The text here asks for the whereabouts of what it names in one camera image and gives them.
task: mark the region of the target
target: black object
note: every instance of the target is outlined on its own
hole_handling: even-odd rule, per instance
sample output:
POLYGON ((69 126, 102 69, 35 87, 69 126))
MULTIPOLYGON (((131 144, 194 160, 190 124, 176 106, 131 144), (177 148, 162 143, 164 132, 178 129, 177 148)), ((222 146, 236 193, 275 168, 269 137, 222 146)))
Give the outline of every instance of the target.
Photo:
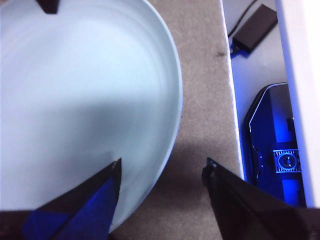
POLYGON ((242 19, 244 18, 244 16, 246 15, 246 13, 249 11, 249 9, 253 6, 253 4, 255 4, 258 0, 253 0, 249 6, 246 7, 246 9, 243 11, 243 13, 241 14, 241 16, 239 17, 238 21, 236 21, 234 27, 231 29, 231 31, 228 33, 228 38, 237 30, 240 22, 242 21, 242 19))
POLYGON ((236 32, 232 43, 251 53, 277 23, 277 13, 262 4, 236 32))
POLYGON ((59 0, 36 0, 46 14, 57 14, 59 0))
POLYGON ((238 53, 240 53, 241 50, 242 49, 240 47, 238 47, 238 46, 232 47, 232 51, 230 52, 231 59, 233 59, 235 56, 237 56, 238 53))
POLYGON ((224 240, 320 239, 320 209, 293 208, 211 158, 202 180, 224 240))
POLYGON ((288 83, 264 87, 245 118, 243 159, 250 183, 293 207, 305 207, 292 118, 288 83))
POLYGON ((1 211, 0 239, 107 239, 119 198, 121 173, 119 159, 36 210, 1 211))

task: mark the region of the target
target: white plate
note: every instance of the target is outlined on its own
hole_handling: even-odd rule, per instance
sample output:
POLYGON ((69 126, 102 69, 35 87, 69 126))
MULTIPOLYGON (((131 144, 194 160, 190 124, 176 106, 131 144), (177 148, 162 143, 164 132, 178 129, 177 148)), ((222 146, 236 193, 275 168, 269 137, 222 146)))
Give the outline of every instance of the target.
POLYGON ((1 8, 1 209, 34 209, 122 157, 111 231, 139 206, 177 135, 182 75, 146 0, 1 8))

